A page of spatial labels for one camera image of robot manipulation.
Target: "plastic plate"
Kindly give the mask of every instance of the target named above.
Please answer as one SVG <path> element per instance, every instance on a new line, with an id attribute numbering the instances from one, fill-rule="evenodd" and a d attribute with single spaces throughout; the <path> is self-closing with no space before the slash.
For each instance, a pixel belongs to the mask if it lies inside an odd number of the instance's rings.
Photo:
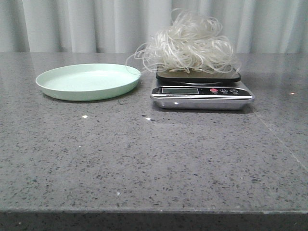
<path id="1" fill-rule="evenodd" d="M 109 99 L 136 87 L 140 71 L 119 64 L 78 64 L 46 71 L 36 84 L 48 96 L 68 101 Z"/>

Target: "scale button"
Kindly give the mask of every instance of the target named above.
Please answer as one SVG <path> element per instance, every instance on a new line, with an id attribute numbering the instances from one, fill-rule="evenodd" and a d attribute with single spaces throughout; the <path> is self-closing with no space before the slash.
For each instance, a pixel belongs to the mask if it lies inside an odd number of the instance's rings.
<path id="1" fill-rule="evenodd" d="M 237 89 L 230 89 L 230 92 L 232 93 L 238 93 L 239 91 Z"/>
<path id="2" fill-rule="evenodd" d="M 216 89 L 216 88 L 211 88 L 210 91 L 211 91 L 211 92 L 217 92 L 218 89 Z"/>

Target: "kitchen scale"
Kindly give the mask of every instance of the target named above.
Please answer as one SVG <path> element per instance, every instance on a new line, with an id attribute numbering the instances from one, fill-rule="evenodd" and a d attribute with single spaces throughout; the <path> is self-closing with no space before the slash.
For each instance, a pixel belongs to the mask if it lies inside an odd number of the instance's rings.
<path id="1" fill-rule="evenodd" d="M 151 98 L 170 109 L 240 110 L 255 96 L 235 70 L 228 73 L 157 72 Z"/>

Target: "white curtain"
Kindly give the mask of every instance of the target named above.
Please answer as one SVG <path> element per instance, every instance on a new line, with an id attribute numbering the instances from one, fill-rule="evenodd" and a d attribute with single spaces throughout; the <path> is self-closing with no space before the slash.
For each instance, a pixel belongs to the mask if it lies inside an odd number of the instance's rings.
<path id="1" fill-rule="evenodd" d="M 0 0 L 0 51 L 134 52 L 184 8 L 237 53 L 308 52 L 308 0 Z"/>

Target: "gray speckled countertop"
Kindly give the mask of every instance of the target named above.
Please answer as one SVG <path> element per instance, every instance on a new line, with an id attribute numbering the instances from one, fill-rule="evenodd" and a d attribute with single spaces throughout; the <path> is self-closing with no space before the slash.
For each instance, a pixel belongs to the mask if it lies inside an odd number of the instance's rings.
<path id="1" fill-rule="evenodd" d="M 153 73 L 95 102 L 35 84 L 53 68 L 127 57 L 0 53 L 2 213 L 307 213 L 307 54 L 239 55 L 256 96 L 241 111 L 160 109 Z"/>

